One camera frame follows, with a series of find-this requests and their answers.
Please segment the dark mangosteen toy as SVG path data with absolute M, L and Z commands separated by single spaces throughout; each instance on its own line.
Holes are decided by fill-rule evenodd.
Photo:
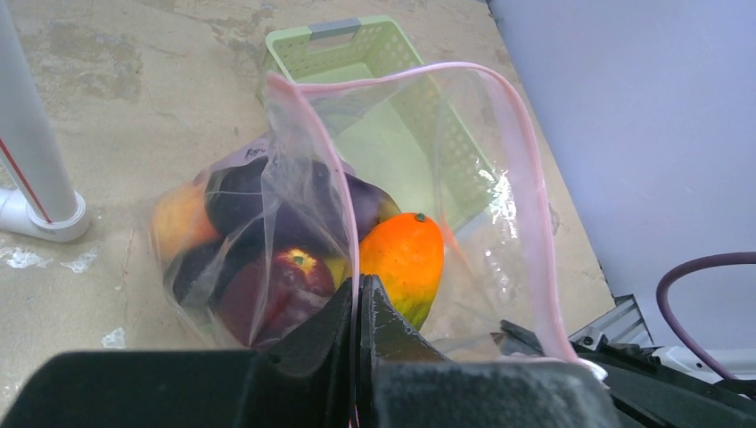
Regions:
M 171 260 L 162 273 L 163 285 L 185 308 L 215 306 L 245 263 L 246 249 L 222 241 L 201 244 Z

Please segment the peach toy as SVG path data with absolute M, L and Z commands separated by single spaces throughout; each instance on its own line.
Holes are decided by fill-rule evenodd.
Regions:
M 205 210 L 206 185 L 206 182 L 184 183 L 155 202 L 149 231 L 161 263 L 221 237 Z

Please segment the purple eggplant toy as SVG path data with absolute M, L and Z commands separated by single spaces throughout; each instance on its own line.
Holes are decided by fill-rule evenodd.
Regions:
M 343 203 L 330 169 L 318 160 L 260 156 L 220 169 L 210 174 L 204 201 L 210 223 L 236 246 L 316 253 L 349 248 Z

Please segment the clear pink zip bag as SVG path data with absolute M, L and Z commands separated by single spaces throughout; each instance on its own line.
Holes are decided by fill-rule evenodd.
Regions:
M 482 222 L 464 235 L 454 234 L 444 218 L 403 211 L 381 187 L 352 174 L 313 107 L 316 99 L 336 99 L 372 86 L 403 86 L 420 76 L 462 85 L 463 93 L 454 95 L 452 103 L 468 129 L 477 134 L 491 168 L 488 210 Z M 301 249 L 321 259 L 336 255 L 350 262 L 351 277 L 333 296 L 347 285 L 354 299 L 360 277 L 376 276 L 360 272 L 362 239 L 389 218 L 422 212 L 436 222 L 444 239 L 440 288 L 420 330 L 396 312 L 436 351 L 455 362 L 554 358 L 584 366 L 598 380 L 606 378 L 603 368 L 577 354 L 564 326 L 553 220 L 538 142 L 524 102 L 506 78 L 472 62 L 438 62 L 341 83 L 298 83 L 270 71 L 263 92 L 266 133 L 186 183 L 208 183 L 211 173 L 260 156 L 279 162 L 321 161 L 330 169 L 332 185 L 344 206 L 349 248 L 336 253 Z M 153 247 L 152 251 L 167 300 L 184 321 L 215 346 L 249 349 L 219 320 L 217 304 L 199 308 L 177 304 L 163 285 L 162 273 L 169 262 L 161 263 Z

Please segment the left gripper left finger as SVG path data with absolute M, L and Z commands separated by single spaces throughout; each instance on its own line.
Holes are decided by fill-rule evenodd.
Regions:
M 81 351 L 27 381 L 4 427 L 344 427 L 351 289 L 273 347 Z

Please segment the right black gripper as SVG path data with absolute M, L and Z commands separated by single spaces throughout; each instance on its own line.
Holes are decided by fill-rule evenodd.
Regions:
M 652 350 L 609 342 L 600 331 L 571 342 L 608 372 L 612 412 L 569 405 L 555 416 L 538 407 L 536 427 L 753 427 L 755 402 L 663 366 Z

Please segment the yellow bell pepper toy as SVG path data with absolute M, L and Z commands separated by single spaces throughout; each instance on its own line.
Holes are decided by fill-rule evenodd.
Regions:
M 334 289 L 338 290 L 341 285 L 351 277 L 350 262 L 347 259 L 336 255 L 323 258 L 323 262 L 332 275 Z

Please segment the orange green mango toy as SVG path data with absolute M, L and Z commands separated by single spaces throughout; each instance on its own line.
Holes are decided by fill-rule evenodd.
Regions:
M 430 315 L 444 262 L 440 227 L 422 212 L 383 221 L 359 244 L 360 272 L 380 277 L 390 303 L 415 330 Z

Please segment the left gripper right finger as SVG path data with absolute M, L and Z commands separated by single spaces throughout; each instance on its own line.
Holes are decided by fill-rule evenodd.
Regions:
M 354 324 L 357 427 L 617 427 L 612 398 L 587 368 L 554 358 L 456 363 L 361 276 Z

